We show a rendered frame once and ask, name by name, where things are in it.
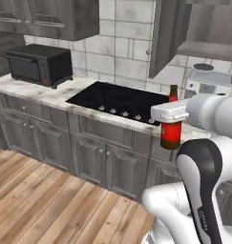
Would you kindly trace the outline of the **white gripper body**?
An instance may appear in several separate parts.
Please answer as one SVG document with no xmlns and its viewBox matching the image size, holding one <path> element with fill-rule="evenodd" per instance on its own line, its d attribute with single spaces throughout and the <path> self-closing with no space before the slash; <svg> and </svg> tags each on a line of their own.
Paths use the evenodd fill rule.
<svg viewBox="0 0 232 244">
<path fill-rule="evenodd" d="M 176 123 L 186 119 L 190 113 L 186 110 L 188 99 L 164 103 L 151 107 L 151 118 L 160 123 Z"/>
</svg>

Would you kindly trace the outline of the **brown beer bottle red label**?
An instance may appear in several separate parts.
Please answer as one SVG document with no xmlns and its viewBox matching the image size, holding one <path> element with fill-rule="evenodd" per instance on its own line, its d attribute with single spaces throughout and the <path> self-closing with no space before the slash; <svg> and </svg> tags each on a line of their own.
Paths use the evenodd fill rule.
<svg viewBox="0 0 232 244">
<path fill-rule="evenodd" d="M 169 101 L 175 102 L 178 100 L 178 86 L 170 87 Z M 181 123 L 161 124 L 160 146 L 166 150 L 175 150 L 180 145 Z"/>
</svg>

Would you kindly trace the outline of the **grey lower cabinet door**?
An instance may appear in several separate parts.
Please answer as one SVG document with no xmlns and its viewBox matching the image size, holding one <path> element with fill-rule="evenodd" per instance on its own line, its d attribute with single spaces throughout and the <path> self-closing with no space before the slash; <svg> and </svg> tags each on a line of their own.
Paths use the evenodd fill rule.
<svg viewBox="0 0 232 244">
<path fill-rule="evenodd" d="M 10 149 L 31 158 L 37 157 L 32 130 L 27 117 L 13 112 L 0 111 L 0 125 Z"/>
<path fill-rule="evenodd" d="M 175 163 L 149 160 L 146 187 L 180 182 L 181 177 Z"/>
<path fill-rule="evenodd" d="M 145 189 L 148 157 L 107 146 L 107 188 L 140 202 Z"/>
<path fill-rule="evenodd" d="M 75 175 L 100 187 L 107 186 L 106 144 L 71 134 Z"/>
<path fill-rule="evenodd" d="M 50 166 L 73 174 L 69 133 L 34 119 L 31 119 L 31 128 L 39 159 Z"/>
</svg>

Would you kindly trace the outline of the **open grey cabinet door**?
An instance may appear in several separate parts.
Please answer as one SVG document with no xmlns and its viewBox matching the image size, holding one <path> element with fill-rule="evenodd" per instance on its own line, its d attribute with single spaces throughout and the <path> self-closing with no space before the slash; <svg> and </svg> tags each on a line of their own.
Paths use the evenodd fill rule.
<svg viewBox="0 0 232 244">
<path fill-rule="evenodd" d="M 192 6 L 186 0 L 157 0 L 149 77 L 156 77 L 186 40 Z"/>
</svg>

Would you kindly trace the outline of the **open grey upper cabinet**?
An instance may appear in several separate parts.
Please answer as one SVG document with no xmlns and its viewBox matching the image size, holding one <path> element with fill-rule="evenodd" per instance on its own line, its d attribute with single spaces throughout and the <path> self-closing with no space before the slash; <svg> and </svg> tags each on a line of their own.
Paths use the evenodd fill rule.
<svg viewBox="0 0 232 244">
<path fill-rule="evenodd" d="M 178 54 L 232 62 L 232 0 L 186 0 L 190 19 Z"/>
</svg>

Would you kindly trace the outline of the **grey upper cabinet door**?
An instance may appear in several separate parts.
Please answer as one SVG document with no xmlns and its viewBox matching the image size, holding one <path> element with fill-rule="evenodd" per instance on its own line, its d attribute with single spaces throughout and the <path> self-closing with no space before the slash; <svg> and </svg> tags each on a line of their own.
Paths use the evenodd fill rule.
<svg viewBox="0 0 232 244">
<path fill-rule="evenodd" d="M 99 34 L 99 0 L 23 0 L 28 34 L 78 41 Z"/>
<path fill-rule="evenodd" d="M 0 31 L 28 32 L 21 0 L 0 0 Z"/>
</svg>

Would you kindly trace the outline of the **white grey small appliance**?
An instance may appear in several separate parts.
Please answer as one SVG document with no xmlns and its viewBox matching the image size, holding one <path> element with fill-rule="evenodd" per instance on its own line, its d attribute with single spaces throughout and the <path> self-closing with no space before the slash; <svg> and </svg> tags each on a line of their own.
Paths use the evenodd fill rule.
<svg viewBox="0 0 232 244">
<path fill-rule="evenodd" d="M 189 72 L 184 90 L 184 98 L 198 93 L 229 94 L 232 91 L 232 75 L 214 71 L 212 65 L 198 63 Z"/>
</svg>

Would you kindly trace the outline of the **black hob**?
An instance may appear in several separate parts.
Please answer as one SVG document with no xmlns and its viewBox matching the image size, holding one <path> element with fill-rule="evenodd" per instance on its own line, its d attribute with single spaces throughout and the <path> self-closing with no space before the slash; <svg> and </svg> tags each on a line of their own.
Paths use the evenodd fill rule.
<svg viewBox="0 0 232 244">
<path fill-rule="evenodd" d="M 169 96 L 165 94 L 142 91 L 99 81 L 94 82 L 91 86 L 67 100 L 69 104 L 106 112 L 154 126 L 158 126 L 159 122 L 156 120 L 154 124 L 148 122 L 151 118 L 151 107 L 168 102 Z M 99 109 L 100 106 L 104 106 L 105 110 L 101 111 Z M 116 109 L 116 113 L 111 113 L 111 109 Z M 123 112 L 129 113 L 128 116 L 123 116 Z M 135 116 L 138 114 L 141 116 L 140 120 L 135 119 Z"/>
</svg>

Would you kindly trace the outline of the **grey drawer front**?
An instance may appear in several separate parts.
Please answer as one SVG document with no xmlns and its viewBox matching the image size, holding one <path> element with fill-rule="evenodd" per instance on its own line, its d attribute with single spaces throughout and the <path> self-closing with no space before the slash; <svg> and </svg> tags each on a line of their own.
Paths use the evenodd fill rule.
<svg viewBox="0 0 232 244">
<path fill-rule="evenodd" d="M 42 119 L 49 123 L 53 122 L 52 109 L 50 107 L 38 104 L 29 99 L 23 99 L 3 93 L 1 94 L 1 101 L 5 108 L 22 112 L 25 115 Z"/>
<path fill-rule="evenodd" d="M 133 148 L 134 133 L 129 129 L 86 117 L 80 118 L 80 129 L 91 136 L 102 138 L 123 147 Z"/>
</svg>

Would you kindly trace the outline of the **black toaster oven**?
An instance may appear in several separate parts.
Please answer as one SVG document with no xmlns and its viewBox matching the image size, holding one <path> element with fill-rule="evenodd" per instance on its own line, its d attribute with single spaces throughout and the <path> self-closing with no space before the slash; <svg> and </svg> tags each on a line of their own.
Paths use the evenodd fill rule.
<svg viewBox="0 0 232 244">
<path fill-rule="evenodd" d="M 71 51 L 68 49 L 30 44 L 3 54 L 9 62 L 11 77 L 56 89 L 73 79 Z"/>
</svg>

